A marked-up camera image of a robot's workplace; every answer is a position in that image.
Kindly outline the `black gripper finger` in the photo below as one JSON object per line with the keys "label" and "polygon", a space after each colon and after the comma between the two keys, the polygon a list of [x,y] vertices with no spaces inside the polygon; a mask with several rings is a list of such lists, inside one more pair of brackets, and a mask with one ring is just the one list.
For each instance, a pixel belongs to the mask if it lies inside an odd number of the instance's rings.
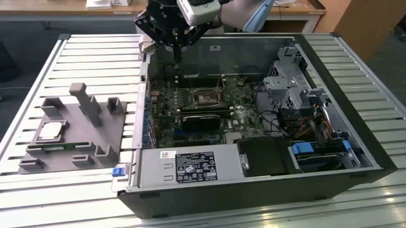
{"label": "black gripper finger", "polygon": [[173,62],[177,63],[177,42],[168,19],[165,12],[144,10],[137,15],[135,24],[159,45],[172,49]]}
{"label": "black gripper finger", "polygon": [[203,34],[209,29],[209,22],[195,26],[191,30],[185,30],[187,26],[181,25],[177,28],[176,38],[176,63],[181,61],[181,48],[191,46],[200,39]]}

